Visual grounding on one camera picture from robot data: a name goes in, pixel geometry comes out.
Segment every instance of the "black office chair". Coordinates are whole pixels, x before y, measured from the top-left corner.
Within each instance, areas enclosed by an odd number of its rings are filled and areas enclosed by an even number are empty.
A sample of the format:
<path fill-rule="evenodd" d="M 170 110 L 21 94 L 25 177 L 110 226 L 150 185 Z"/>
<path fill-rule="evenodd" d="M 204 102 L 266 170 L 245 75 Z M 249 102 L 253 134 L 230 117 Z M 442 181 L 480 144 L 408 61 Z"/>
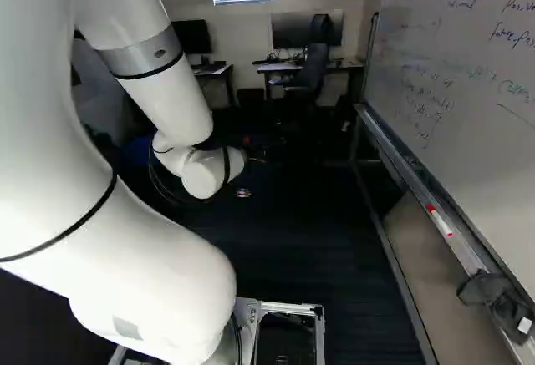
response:
<path fill-rule="evenodd" d="M 275 124 L 288 153 L 300 160 L 313 160 L 318 135 L 318 99 L 329 64 L 329 41 L 333 24 L 327 14 L 317 14 L 310 23 L 307 57 L 294 76 L 277 82 L 284 87 L 284 97 L 272 101 Z"/>
<path fill-rule="evenodd" d="M 303 68 L 293 77 L 280 82 L 284 90 L 289 93 L 286 98 L 308 98 L 311 101 L 318 98 L 329 64 L 329 40 L 332 29 L 333 23 L 328 14 L 316 14 L 313 17 Z"/>

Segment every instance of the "whiteboard eraser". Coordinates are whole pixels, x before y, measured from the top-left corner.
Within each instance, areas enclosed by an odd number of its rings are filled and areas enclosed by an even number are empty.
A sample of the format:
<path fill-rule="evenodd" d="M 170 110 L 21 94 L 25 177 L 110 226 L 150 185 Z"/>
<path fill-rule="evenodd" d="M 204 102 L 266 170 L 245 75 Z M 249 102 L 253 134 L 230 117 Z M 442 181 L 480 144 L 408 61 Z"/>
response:
<path fill-rule="evenodd" d="M 532 328 L 533 321 L 531 319 L 527 319 L 526 317 L 523 317 L 520 322 L 518 323 L 518 331 L 520 333 L 528 334 L 530 329 Z"/>

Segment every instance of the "white robotic arm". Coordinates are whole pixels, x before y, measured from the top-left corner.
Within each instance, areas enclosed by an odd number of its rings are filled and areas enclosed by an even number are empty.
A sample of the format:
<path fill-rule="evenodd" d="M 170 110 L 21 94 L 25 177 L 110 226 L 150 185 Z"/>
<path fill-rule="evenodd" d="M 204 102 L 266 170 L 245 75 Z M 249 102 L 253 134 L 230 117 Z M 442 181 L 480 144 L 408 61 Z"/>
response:
<path fill-rule="evenodd" d="M 161 1 L 75 2 L 77 27 L 159 130 L 155 156 L 190 194 L 213 196 L 225 179 L 223 154 L 193 147 L 210 137 L 211 113 Z M 244 158 L 227 149 L 231 180 Z"/>
<path fill-rule="evenodd" d="M 70 96 L 76 23 L 159 129 L 155 150 L 172 148 L 156 154 L 167 169 L 195 196 L 221 187 L 221 153 L 191 147 L 211 115 L 160 0 L 0 0 L 0 15 L 0 266 L 67 297 L 102 337 L 171 363 L 206 361 L 232 313 L 230 263 L 133 196 Z M 243 158 L 229 156 L 232 178 Z"/>

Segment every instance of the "cable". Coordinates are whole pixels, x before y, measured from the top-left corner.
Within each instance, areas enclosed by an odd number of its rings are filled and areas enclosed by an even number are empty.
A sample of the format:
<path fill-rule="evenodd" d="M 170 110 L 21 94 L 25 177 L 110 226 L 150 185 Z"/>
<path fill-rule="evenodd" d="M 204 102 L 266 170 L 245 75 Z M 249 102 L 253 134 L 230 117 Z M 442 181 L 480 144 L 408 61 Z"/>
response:
<path fill-rule="evenodd" d="M 231 315 L 232 328 L 234 329 L 234 337 L 236 338 L 236 364 L 242 365 L 242 336 L 240 334 L 241 327 L 237 322 L 236 314 Z"/>
<path fill-rule="evenodd" d="M 80 217 L 72 226 L 70 226 L 65 231 L 59 233 L 54 238 L 52 238 L 52 239 L 50 239 L 48 241 L 45 241 L 43 244 L 40 244 L 40 245 L 30 249 L 30 250 L 27 250 L 25 252 L 21 252 L 20 254 L 15 254 L 15 255 L 11 255 L 11 256 L 5 256 L 4 258 L 0 258 L 0 263 L 16 261 L 16 260 L 23 259 L 23 258 L 26 258 L 28 256 L 31 256 L 33 254 L 37 254 L 38 252 L 46 250 L 50 246 L 53 246 L 54 244 L 57 244 L 58 242 L 60 242 L 64 238 L 66 238 L 66 237 L 70 236 L 71 234 L 73 234 L 81 226 L 83 226 L 85 224 L 85 222 L 87 222 L 91 217 L 93 217 L 100 210 L 100 208 L 102 208 L 102 206 L 106 203 L 108 198 L 111 196 L 111 193 L 114 192 L 114 188 L 115 188 L 116 184 L 117 184 L 117 173 L 115 172 L 115 170 L 113 170 L 110 184 L 108 185 L 108 188 L 106 189 L 104 194 L 100 197 L 99 200 L 97 200 L 97 202 L 93 205 L 93 207 L 91 209 L 89 209 L 88 212 L 85 215 Z"/>
<path fill-rule="evenodd" d="M 175 148 L 174 146 L 171 146 L 168 150 L 155 150 L 154 147 L 152 146 L 152 144 L 150 146 L 152 147 L 152 151 L 155 154 L 166 154 L 168 152 L 171 152 Z"/>

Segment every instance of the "metal frame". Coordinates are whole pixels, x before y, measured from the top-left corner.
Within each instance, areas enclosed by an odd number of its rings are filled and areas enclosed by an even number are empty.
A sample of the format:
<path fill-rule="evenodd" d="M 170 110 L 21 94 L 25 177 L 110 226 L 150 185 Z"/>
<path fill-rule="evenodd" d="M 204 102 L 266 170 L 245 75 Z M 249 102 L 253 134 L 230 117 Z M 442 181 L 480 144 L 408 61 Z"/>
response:
<path fill-rule="evenodd" d="M 453 232 L 453 236 L 446 237 L 443 233 L 441 233 L 441 235 L 459 263 L 461 263 L 466 274 L 472 275 L 476 273 L 478 269 L 483 269 L 506 276 L 502 268 L 487 251 L 485 246 L 476 238 L 475 233 L 468 228 L 456 210 L 446 200 L 442 199 L 440 196 L 434 195 L 428 189 L 422 179 L 416 174 L 411 164 L 387 136 L 381 127 L 380 122 L 371 114 L 370 110 L 368 110 L 367 105 L 359 105 L 357 111 L 362 123 L 373 136 L 382 153 L 388 158 L 391 165 L 389 166 L 389 171 L 394 170 L 405 182 L 406 186 L 412 191 L 422 208 L 424 208 L 424 212 L 429 216 L 438 230 L 442 230 L 444 226 L 446 226 Z M 436 213 L 439 215 L 441 221 L 425 209 L 425 206 L 428 204 L 432 204 L 435 207 Z M 382 230 L 380 221 L 377 220 L 377 222 L 379 222 L 379 228 Z M 495 325 L 498 327 L 507 346 L 511 349 L 517 363 L 521 365 L 535 365 L 535 340 L 533 337 L 530 337 L 525 344 L 520 346 L 513 342 L 496 323 Z"/>
<path fill-rule="evenodd" d="M 316 341 L 316 365 L 325 365 L 325 312 L 320 305 L 312 304 L 285 304 L 283 302 L 264 302 L 252 298 L 236 298 L 234 314 L 238 324 L 242 327 L 240 331 L 242 337 L 242 365 L 252 365 L 252 357 L 257 353 L 257 333 L 258 325 L 262 318 L 269 312 L 290 313 L 293 315 L 303 315 L 314 317 L 314 330 Z M 126 355 L 128 348 L 117 346 L 114 355 L 108 361 L 108 365 L 120 365 Z"/>
<path fill-rule="evenodd" d="M 317 313 L 318 308 L 321 308 L 321 315 Z M 283 302 L 260 301 L 258 322 L 260 322 L 262 318 L 269 312 L 291 313 L 293 315 L 303 315 L 306 317 L 315 318 L 314 330 L 316 333 L 316 365 L 325 365 L 325 310 L 322 306 L 313 304 L 285 304 Z"/>

